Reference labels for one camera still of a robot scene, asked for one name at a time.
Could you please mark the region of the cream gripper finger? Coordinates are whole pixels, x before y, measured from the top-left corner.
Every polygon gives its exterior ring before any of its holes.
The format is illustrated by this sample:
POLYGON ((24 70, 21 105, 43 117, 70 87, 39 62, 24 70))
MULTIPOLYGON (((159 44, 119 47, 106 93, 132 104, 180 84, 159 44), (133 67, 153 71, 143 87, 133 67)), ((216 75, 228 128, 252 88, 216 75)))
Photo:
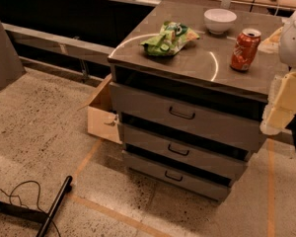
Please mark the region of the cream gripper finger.
POLYGON ((296 69, 274 76, 267 99, 259 128, 263 134, 276 135, 296 115, 296 69))

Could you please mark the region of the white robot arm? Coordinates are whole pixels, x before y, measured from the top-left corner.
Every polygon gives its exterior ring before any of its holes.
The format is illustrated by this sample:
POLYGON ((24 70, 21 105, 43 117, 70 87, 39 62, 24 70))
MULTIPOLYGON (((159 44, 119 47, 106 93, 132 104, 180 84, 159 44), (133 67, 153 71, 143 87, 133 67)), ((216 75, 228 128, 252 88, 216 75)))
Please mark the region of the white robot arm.
POLYGON ((291 70, 283 77, 275 76, 269 89, 259 126, 266 135, 278 134, 296 115, 296 11, 279 32, 278 55, 291 70))

